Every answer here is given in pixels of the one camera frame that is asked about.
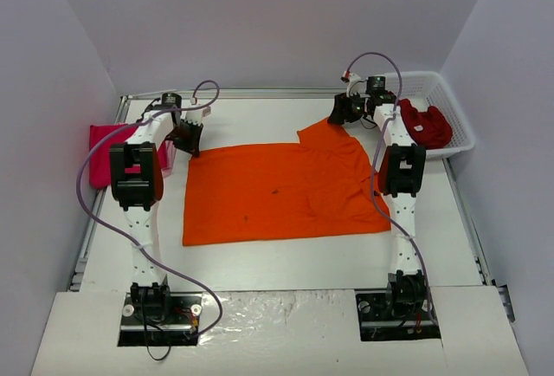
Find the orange t shirt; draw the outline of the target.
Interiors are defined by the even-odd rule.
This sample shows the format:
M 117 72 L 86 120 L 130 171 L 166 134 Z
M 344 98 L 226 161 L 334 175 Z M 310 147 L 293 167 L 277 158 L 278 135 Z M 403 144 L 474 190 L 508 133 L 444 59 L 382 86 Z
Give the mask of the orange t shirt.
M 295 143 L 204 151 L 189 162 L 182 244 L 388 231 L 371 177 L 362 144 L 326 120 L 300 130 Z

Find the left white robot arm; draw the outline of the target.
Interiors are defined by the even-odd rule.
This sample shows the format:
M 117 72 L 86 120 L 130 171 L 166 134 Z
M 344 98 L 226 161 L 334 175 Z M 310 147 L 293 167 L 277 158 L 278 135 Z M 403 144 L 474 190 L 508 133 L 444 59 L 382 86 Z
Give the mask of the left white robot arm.
M 182 96 L 163 93 L 143 116 L 150 120 L 109 149 L 111 190 L 132 237 L 131 305 L 140 319 L 160 324 L 173 315 L 174 301 L 161 262 L 157 214 L 164 194 L 159 151 L 166 141 L 193 157 L 200 155 L 203 110 L 182 112 Z

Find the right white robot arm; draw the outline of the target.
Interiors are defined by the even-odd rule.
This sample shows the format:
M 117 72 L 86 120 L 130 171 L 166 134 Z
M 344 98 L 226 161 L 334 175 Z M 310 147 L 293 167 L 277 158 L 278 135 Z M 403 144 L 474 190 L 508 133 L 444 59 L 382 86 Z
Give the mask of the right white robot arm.
M 386 78 L 362 78 L 347 70 L 346 89 L 334 97 L 328 122 L 342 126 L 366 119 L 380 138 L 371 163 L 370 196 L 379 214 L 390 222 L 393 236 L 386 312 L 403 318 L 415 306 L 432 312 L 433 304 L 421 252 L 415 242 L 416 197 L 422 188 L 426 150 L 417 145 L 404 125 L 398 98 L 386 89 Z

